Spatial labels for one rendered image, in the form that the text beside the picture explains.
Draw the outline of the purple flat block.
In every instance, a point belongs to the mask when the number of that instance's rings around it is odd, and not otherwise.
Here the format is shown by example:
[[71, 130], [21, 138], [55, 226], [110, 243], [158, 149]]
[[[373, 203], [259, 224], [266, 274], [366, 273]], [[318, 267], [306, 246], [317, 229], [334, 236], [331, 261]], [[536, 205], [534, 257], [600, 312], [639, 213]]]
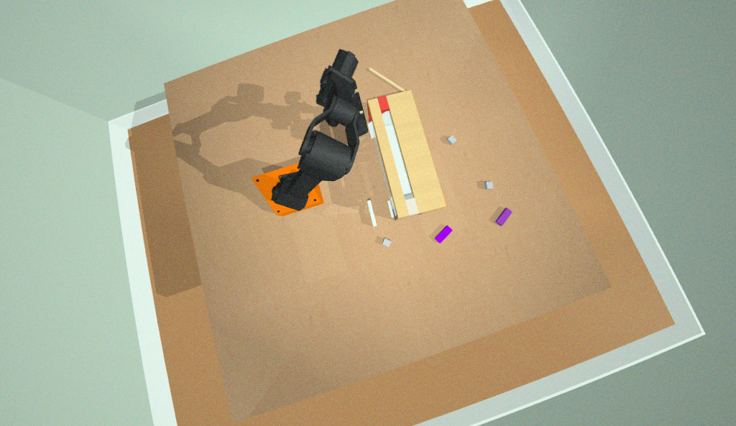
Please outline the purple flat block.
[[450, 226], [446, 226], [442, 232], [437, 235], [436, 240], [441, 244], [444, 239], [452, 232]]

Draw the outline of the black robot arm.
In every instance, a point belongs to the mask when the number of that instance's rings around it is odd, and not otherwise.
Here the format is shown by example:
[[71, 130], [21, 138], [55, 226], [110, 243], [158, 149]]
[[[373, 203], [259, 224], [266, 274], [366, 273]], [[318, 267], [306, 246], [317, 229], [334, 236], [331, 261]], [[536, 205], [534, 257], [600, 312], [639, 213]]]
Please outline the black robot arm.
[[[321, 76], [321, 89], [316, 103], [324, 107], [308, 126], [298, 154], [297, 172], [279, 175], [280, 182], [272, 189], [276, 204], [300, 211], [308, 202], [308, 193], [321, 181], [336, 181], [347, 175], [359, 148], [357, 117], [354, 105], [356, 82], [351, 79], [358, 60], [350, 51], [339, 50], [333, 66]], [[313, 127], [326, 120], [328, 125], [344, 125], [348, 146]]]

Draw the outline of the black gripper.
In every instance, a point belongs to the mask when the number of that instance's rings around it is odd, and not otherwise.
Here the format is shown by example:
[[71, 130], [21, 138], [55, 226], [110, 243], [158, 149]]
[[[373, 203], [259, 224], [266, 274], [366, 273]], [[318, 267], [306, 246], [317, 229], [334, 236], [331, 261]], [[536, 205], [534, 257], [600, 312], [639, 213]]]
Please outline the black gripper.
[[[357, 109], [359, 109], [359, 111], [363, 111], [362, 102], [358, 92], [354, 94], [354, 97], [352, 97], [352, 101], [354, 102], [354, 105], [357, 107]], [[364, 113], [359, 113], [356, 120], [356, 127], [359, 136], [361, 136], [362, 134], [366, 134], [369, 131]]]

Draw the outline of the purple rectangular block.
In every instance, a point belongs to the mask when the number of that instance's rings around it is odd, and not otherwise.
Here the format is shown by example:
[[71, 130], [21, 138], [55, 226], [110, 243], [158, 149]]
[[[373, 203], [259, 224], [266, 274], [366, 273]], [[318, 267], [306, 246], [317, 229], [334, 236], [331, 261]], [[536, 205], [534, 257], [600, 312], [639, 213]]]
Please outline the purple rectangular block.
[[513, 212], [510, 209], [505, 208], [498, 219], [495, 221], [495, 223], [497, 223], [499, 226], [503, 226], [505, 221], [511, 216], [512, 213]]

